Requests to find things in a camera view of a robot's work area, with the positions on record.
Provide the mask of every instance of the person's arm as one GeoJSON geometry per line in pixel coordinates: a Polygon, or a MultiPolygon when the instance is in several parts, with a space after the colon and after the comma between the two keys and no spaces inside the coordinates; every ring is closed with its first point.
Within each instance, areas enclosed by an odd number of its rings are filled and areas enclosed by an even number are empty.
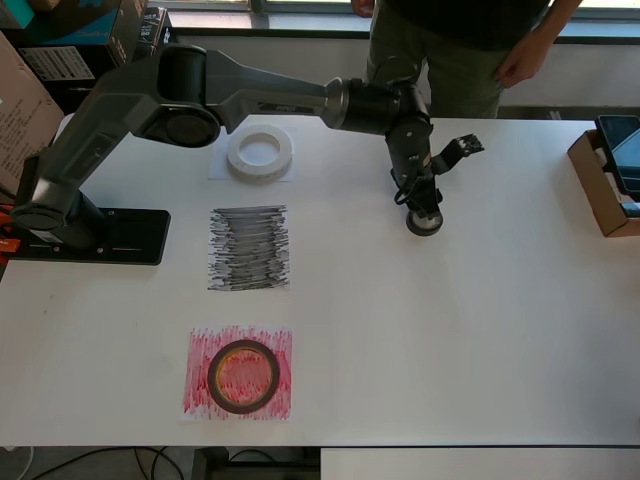
{"type": "Polygon", "coordinates": [[[582,0],[555,0],[540,24],[520,40],[496,71],[505,88],[532,78],[544,63],[554,40],[582,0]]]}

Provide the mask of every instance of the white table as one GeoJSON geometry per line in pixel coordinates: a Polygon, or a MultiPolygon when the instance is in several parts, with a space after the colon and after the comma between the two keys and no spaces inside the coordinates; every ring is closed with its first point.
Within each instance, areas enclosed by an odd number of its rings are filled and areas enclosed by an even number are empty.
{"type": "MultiPolygon", "coordinates": [[[[295,180],[207,180],[211,151],[127,138],[83,191],[172,214],[157,267],[13,261],[0,445],[640,443],[640,239],[605,239],[565,155],[588,122],[437,120],[445,223],[412,235],[382,138],[297,125],[295,180]],[[212,207],[286,203],[287,289],[207,291],[212,207]],[[287,422],[181,421],[189,333],[293,329],[287,422]]],[[[252,123],[264,119],[253,118],[252,123]]]]}
{"type": "Polygon", "coordinates": [[[637,480],[637,450],[323,448],[322,480],[637,480]]]}

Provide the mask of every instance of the brown tape roll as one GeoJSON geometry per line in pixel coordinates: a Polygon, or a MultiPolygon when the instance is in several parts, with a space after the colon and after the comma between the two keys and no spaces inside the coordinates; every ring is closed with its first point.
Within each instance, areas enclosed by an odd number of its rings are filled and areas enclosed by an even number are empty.
{"type": "Polygon", "coordinates": [[[216,356],[213,357],[211,365],[209,366],[209,374],[207,376],[209,393],[211,394],[213,401],[216,402],[223,410],[237,415],[252,413],[264,407],[275,395],[279,382],[280,367],[278,366],[278,360],[276,359],[275,354],[267,346],[255,340],[237,340],[221,348],[220,351],[216,353],[216,356]],[[257,400],[251,403],[237,403],[230,400],[225,396],[220,385],[220,372],[224,367],[225,362],[231,356],[243,350],[249,350],[262,355],[269,364],[269,368],[271,370],[271,382],[269,383],[269,386],[257,400]]]}

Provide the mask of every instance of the robotic arm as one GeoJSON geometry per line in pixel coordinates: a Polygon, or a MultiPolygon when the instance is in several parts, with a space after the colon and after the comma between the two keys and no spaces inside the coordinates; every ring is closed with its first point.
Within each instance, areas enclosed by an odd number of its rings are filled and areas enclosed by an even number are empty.
{"type": "Polygon", "coordinates": [[[104,214],[79,188],[129,133],[183,147],[215,141],[251,114],[313,115],[333,129],[384,135],[407,225],[431,235],[442,224],[435,175],[482,150],[473,135],[431,158],[433,130],[415,85],[389,88],[336,78],[315,85],[251,69],[218,51],[175,45],[105,75],[50,148],[26,163],[11,217],[45,242],[95,248],[104,214]]]}

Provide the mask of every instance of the white tape roll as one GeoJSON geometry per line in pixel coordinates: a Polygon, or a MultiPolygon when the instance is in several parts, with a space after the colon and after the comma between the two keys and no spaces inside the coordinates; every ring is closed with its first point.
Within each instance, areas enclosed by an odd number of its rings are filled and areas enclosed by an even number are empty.
{"type": "Polygon", "coordinates": [[[267,182],[280,178],[291,165],[293,147],[289,136],[279,128],[271,125],[253,125],[236,133],[229,142],[227,161],[231,169],[241,177],[250,180],[267,182]],[[271,143],[278,156],[273,162],[264,165],[252,165],[242,158],[240,150],[253,142],[271,143]]]}

